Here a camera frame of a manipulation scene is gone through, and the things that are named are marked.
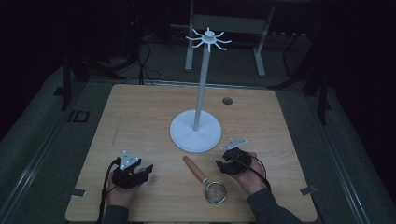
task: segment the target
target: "forearm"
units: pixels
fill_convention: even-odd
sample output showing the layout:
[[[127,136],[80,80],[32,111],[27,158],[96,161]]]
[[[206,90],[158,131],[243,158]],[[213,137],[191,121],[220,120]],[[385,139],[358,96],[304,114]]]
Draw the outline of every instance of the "forearm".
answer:
[[[106,208],[102,224],[127,224],[129,210],[123,206],[110,205]]]
[[[274,195],[269,189],[262,189],[247,198],[257,223],[302,223],[293,213],[277,205]]]

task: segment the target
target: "person's right hand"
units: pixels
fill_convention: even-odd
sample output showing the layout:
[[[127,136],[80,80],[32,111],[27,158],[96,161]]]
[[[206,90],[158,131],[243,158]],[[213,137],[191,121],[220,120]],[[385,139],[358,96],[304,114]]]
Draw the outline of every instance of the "person's right hand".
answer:
[[[254,152],[248,152],[248,154],[254,158],[257,158],[257,154]],[[257,171],[260,175],[265,177],[265,168],[258,163],[256,159],[252,158],[250,168]],[[252,195],[255,192],[267,188],[264,182],[259,178],[258,175],[247,169],[244,173],[239,175],[231,175],[244,189],[248,195]]]

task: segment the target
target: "white stand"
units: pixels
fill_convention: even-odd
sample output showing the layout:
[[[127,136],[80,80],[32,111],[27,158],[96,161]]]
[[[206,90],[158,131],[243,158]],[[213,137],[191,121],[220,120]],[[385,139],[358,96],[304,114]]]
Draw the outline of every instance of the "white stand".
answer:
[[[189,152],[204,152],[213,148],[221,138],[221,126],[218,120],[211,114],[202,111],[207,67],[209,66],[210,58],[210,46],[214,44],[219,49],[223,49],[216,42],[230,43],[231,41],[217,40],[217,37],[222,36],[224,33],[215,35],[209,28],[207,28],[205,35],[200,35],[195,30],[194,32],[200,38],[187,38],[189,40],[202,40],[202,42],[193,46],[193,48],[198,48],[205,43],[197,106],[195,110],[182,112],[174,118],[171,123],[170,134],[174,143],[181,149]]]

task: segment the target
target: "dark sleeve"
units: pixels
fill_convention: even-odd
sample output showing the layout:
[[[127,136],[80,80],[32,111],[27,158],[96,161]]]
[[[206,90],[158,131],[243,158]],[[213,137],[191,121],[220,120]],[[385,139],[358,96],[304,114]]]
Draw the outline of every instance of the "dark sleeve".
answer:
[[[269,189],[262,189],[250,195],[247,202],[259,224],[303,223],[289,210],[277,205]]]
[[[122,206],[110,205],[106,208],[102,224],[127,224],[128,214],[129,209]]]

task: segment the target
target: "background desk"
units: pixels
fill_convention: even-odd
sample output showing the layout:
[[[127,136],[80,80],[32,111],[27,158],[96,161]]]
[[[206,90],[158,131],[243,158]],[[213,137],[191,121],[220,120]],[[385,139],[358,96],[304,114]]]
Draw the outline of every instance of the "background desk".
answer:
[[[98,217],[101,187],[108,165],[123,150],[143,159],[142,167],[154,164],[147,183],[131,207],[131,221],[242,222],[254,221],[246,193],[215,164],[219,147],[230,138],[246,138],[241,149],[255,151],[265,164],[277,202],[303,221],[317,214],[290,139],[276,95],[272,91],[206,88],[203,110],[214,115],[222,127],[218,145],[202,154],[190,154],[172,142],[169,126],[179,113],[195,108],[198,89],[116,85],[107,101],[76,189],[84,198],[72,198],[66,211],[70,221],[93,221]],[[231,97],[225,105],[223,97]],[[200,184],[182,160],[188,154],[207,174],[209,181],[223,182],[228,191],[223,204],[210,204]]]

